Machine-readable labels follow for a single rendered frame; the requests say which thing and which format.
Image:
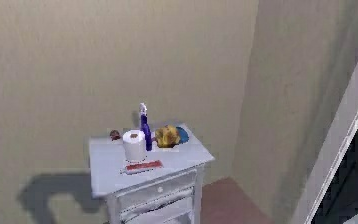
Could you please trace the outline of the blue spray bottle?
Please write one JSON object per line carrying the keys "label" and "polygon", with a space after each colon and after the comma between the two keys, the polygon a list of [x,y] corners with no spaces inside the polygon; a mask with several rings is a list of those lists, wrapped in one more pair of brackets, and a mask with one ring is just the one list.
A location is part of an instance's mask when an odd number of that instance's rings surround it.
{"label": "blue spray bottle", "polygon": [[147,117],[147,106],[144,103],[139,104],[139,112],[140,112],[140,130],[144,132],[145,142],[146,142],[146,150],[152,150],[152,137],[151,131],[148,124]]}

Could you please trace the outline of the white toilet paper roll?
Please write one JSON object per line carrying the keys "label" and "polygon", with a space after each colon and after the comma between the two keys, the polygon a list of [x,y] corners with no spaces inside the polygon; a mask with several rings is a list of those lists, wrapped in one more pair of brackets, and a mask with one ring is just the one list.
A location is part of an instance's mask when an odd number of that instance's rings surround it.
{"label": "white toilet paper roll", "polygon": [[146,158],[146,142],[143,131],[129,130],[123,134],[122,140],[127,161],[140,162]]}

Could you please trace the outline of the white bedside table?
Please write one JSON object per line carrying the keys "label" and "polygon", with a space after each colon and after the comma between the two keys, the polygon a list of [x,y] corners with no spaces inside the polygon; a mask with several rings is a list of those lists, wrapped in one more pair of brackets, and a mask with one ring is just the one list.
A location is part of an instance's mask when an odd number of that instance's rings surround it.
{"label": "white bedside table", "polygon": [[214,160],[195,137],[170,149],[155,146],[146,160],[160,168],[126,174],[123,142],[88,142],[91,189],[106,202],[109,224],[200,224],[204,167]]}

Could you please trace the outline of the white framed dark window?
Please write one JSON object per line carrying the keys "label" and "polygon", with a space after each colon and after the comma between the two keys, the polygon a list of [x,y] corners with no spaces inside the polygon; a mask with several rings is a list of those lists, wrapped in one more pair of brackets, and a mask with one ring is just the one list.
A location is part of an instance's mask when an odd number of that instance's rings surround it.
{"label": "white framed dark window", "polygon": [[340,102],[308,189],[316,196],[303,224],[358,223],[358,88]]}

